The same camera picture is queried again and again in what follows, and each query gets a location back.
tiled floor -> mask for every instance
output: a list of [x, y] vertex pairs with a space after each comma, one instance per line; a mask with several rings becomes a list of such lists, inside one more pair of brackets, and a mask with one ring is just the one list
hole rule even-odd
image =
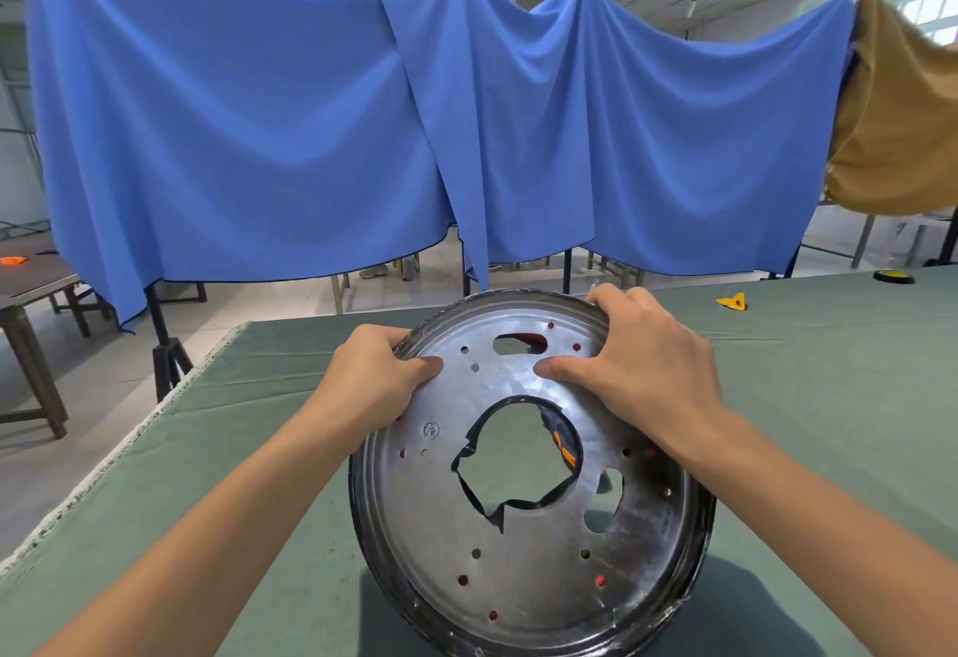
[[[395, 270], [385, 278], [352, 276], [346, 290], [347, 311], [436, 306], [462, 293], [460, 247], [454, 235], [421, 254], [422, 275], [402, 281]], [[586, 253], [576, 250], [572, 293], [584, 294], [593, 283], [617, 281], [585, 267]], [[874, 268], [863, 264], [863, 269]], [[847, 272], [848, 261], [803, 251], [796, 276]], [[651, 289], [704, 283], [754, 280], [760, 273], [734, 276], [646, 276]], [[558, 291], [562, 257], [548, 268], [492, 273], [492, 286], [530, 286]], [[248, 321], [327, 316], [334, 313], [329, 279], [254, 284], [208, 284], [207, 303], [167, 304], [171, 334], [180, 338], [195, 363], [237, 324]], [[112, 324], [90, 317], [93, 336], [79, 336], [73, 318], [55, 316], [47, 301], [29, 308], [30, 320], [54, 371], [70, 414], [69, 433], [53, 440], [39, 421], [0, 426], [0, 559], [11, 553], [70, 490], [155, 406], [150, 350], [155, 344], [149, 320], [135, 324], [137, 334], [121, 334]], [[25, 406], [30, 392], [6, 339], [0, 338], [0, 412]]]

forearm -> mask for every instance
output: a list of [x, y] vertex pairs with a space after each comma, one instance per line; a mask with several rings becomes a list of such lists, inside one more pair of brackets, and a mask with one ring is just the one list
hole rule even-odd
[[774, 446], [743, 418], [688, 468], [881, 657], [958, 644], [958, 564]]
[[360, 442], [335, 417], [299, 413], [35, 656], [212, 657]]

blue fabric curtain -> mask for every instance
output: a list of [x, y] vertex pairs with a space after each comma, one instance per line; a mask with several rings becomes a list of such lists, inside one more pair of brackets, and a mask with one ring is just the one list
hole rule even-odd
[[158, 278], [329, 276], [453, 222], [483, 288], [581, 244], [782, 272], [853, 16], [729, 46], [611, 0], [28, 0], [54, 237], [123, 320]]

tan cloth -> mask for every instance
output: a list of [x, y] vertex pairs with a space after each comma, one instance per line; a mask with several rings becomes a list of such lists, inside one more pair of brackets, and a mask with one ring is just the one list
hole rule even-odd
[[860, 0], [856, 16], [826, 195], [863, 214], [958, 206], [958, 45], [932, 44], [883, 0]]

green tablecloth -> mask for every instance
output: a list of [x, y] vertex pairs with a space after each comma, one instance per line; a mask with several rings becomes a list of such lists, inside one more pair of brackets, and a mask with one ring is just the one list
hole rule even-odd
[[[725, 397], [793, 456], [958, 557], [958, 267], [914, 286], [870, 275], [659, 292], [715, 342]], [[749, 309], [715, 299], [744, 291]], [[25, 657], [315, 387], [356, 324], [412, 309], [250, 324], [0, 581], [0, 644]], [[353, 535], [345, 471], [295, 531], [222, 655], [434, 655], [382, 600]], [[728, 510], [693, 597], [651, 655], [866, 654]]]

